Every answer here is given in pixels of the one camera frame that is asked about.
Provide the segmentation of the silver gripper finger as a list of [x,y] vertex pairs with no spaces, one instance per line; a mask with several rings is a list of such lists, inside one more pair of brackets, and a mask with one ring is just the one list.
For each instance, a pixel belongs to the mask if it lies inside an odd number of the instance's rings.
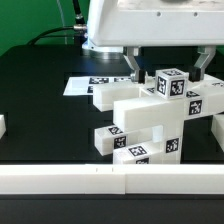
[[123,55],[124,58],[129,65],[131,72],[131,81],[134,83],[144,84],[146,71],[141,69],[136,61],[136,57],[139,55],[140,48],[139,47],[124,47]]
[[195,64],[189,67],[189,80],[199,82],[204,79],[205,70],[216,54],[216,47],[213,45],[192,47]]

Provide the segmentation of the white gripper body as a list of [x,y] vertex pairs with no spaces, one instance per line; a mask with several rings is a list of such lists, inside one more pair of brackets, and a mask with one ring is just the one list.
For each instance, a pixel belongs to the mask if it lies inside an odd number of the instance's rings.
[[224,45],[224,0],[91,0],[97,46]]

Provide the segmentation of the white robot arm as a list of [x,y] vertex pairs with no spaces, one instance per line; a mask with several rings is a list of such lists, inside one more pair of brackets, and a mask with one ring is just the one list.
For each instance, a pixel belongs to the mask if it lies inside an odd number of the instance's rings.
[[134,82],[145,81],[135,57],[141,47],[197,46],[189,79],[201,81],[216,48],[224,45],[224,0],[91,0],[87,48],[121,53]]

